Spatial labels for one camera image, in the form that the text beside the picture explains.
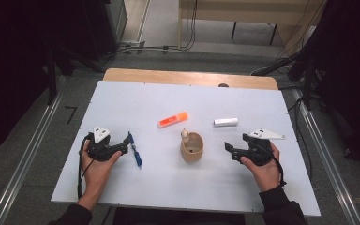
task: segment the person's right hand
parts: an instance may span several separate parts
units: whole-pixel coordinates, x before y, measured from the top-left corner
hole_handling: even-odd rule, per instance
[[[279,161],[279,151],[271,142],[274,157]],[[252,171],[257,186],[261,192],[276,188],[279,185],[280,174],[276,162],[271,159],[263,166],[256,166],[249,158],[241,157],[242,163]]]

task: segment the white board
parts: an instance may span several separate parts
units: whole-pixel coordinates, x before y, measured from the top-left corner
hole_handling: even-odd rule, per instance
[[[188,120],[159,128],[158,121],[182,111]],[[238,118],[237,127],[214,127],[220,118]],[[272,142],[288,183],[285,192],[306,216],[320,216],[281,92],[173,84],[99,82],[52,195],[52,201],[77,201],[77,172],[83,137],[94,126],[112,132],[110,144],[128,131],[142,157],[137,167],[132,149],[112,168],[99,202],[124,206],[221,212],[262,212],[252,173],[225,151],[224,142],[248,149],[242,134],[267,128],[286,136]],[[183,128],[204,141],[202,158],[185,162],[180,152]]]

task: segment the orange object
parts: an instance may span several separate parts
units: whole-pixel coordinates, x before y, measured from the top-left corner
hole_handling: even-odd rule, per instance
[[[166,119],[163,119],[163,120],[159,121],[157,123],[157,125],[160,128],[165,128],[166,126],[169,126],[169,125],[181,122],[181,121],[185,121],[185,120],[187,120],[187,118],[188,118],[187,112],[180,112],[177,115],[174,115],[174,116],[171,116],[169,118],[166,118]]]

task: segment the blue pen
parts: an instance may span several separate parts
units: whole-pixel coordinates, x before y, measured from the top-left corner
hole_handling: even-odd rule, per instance
[[[133,148],[134,150],[134,157],[136,158],[136,162],[137,162],[137,166],[139,166],[139,168],[142,168],[142,159],[140,158],[139,152],[136,150],[136,144],[134,143],[133,140],[133,136],[131,135],[130,131],[128,132],[129,135],[129,139],[130,139],[130,144],[131,144],[131,148]]]

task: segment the person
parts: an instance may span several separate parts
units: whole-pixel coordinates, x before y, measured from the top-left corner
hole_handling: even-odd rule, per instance
[[[92,159],[86,149],[89,142],[86,141],[83,148],[82,169],[90,164]],[[279,160],[279,151],[271,143],[274,157]],[[94,161],[85,172],[86,190],[77,203],[68,207],[67,211],[56,221],[49,225],[86,225],[92,219],[92,211],[98,203],[113,164],[121,157],[121,152],[116,152],[105,162]],[[241,157],[242,163],[251,170],[257,186],[260,189],[260,197],[264,206],[262,217],[267,225],[272,224],[306,224],[303,212],[297,202],[288,200],[282,186],[279,184],[280,174],[278,166],[271,160],[264,166],[256,166],[247,157]]]

